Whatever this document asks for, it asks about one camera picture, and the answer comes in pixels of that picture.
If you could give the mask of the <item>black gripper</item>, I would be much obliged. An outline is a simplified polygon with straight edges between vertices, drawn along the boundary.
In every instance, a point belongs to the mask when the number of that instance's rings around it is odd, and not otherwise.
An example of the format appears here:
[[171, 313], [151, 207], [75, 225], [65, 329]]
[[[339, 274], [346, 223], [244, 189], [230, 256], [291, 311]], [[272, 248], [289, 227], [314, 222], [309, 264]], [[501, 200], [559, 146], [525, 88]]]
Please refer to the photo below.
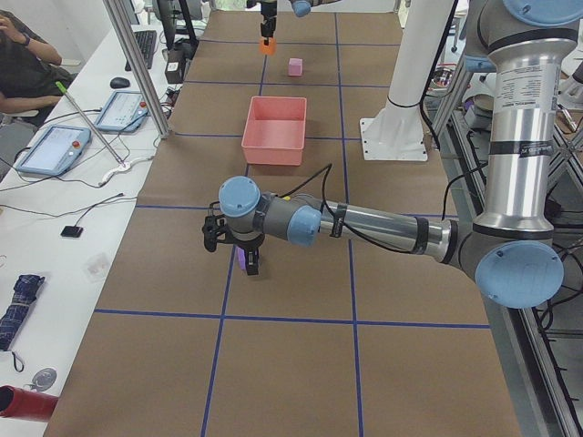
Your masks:
[[265, 240], [262, 233], [240, 236], [229, 232], [231, 243], [245, 251], [245, 269], [249, 276], [259, 274], [259, 249]]
[[277, 0], [260, 1], [261, 4], [261, 38], [264, 46], [268, 45], [268, 26], [269, 41], [274, 40], [277, 17]]

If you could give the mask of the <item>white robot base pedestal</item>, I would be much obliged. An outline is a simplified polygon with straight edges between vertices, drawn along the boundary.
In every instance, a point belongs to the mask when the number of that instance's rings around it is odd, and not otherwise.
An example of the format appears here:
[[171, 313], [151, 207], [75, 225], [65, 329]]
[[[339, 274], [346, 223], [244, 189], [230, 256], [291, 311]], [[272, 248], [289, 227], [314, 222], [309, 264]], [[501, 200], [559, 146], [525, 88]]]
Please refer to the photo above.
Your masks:
[[428, 159], [422, 100], [455, 9], [453, 0], [411, 3], [385, 106], [375, 117], [360, 120], [364, 159], [407, 162]]

